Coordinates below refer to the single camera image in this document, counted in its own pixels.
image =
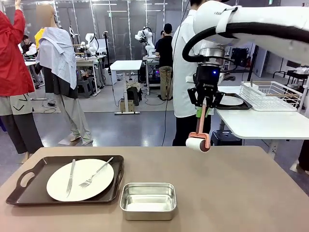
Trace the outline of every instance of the shoe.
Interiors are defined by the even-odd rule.
[[[90,143],[92,143],[92,142],[93,142],[93,140],[83,141],[82,145],[85,146],[85,145],[90,144]]]
[[[56,106],[55,103],[50,103],[50,102],[48,102],[47,105],[48,105],[48,106],[51,106],[51,107],[55,107],[55,106]]]
[[[80,135],[74,136],[74,138],[70,139],[70,142],[72,143],[72,142],[78,140],[80,137],[81,137]]]
[[[166,99],[162,99],[161,94],[158,95],[158,98],[162,101],[166,101]]]
[[[30,153],[25,152],[24,158],[20,161],[21,164],[24,164],[30,158]]]

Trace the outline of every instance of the black plate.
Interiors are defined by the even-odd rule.
[[[244,100],[241,96],[236,93],[225,93],[226,96],[235,97],[243,100],[243,104],[241,105],[218,105],[216,109],[218,110],[249,110],[252,108],[252,105]]]

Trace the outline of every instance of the fork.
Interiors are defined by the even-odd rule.
[[[91,183],[92,183],[92,178],[99,173],[99,171],[101,171],[112,159],[114,159],[114,157],[111,157],[102,167],[100,167],[96,173],[94,173],[94,175],[92,175],[92,177],[90,177],[88,180],[86,180],[85,182],[81,183],[79,186],[82,188],[88,187]]]

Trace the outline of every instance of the hand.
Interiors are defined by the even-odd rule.
[[[15,9],[20,10],[20,1],[21,0],[15,0]]]

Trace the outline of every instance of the yellow shirt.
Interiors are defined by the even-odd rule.
[[[38,31],[38,33],[36,33],[36,35],[34,36],[35,45],[36,45],[37,49],[39,49],[39,46],[40,46],[39,40],[42,38],[44,31],[45,31],[45,28],[40,29]]]

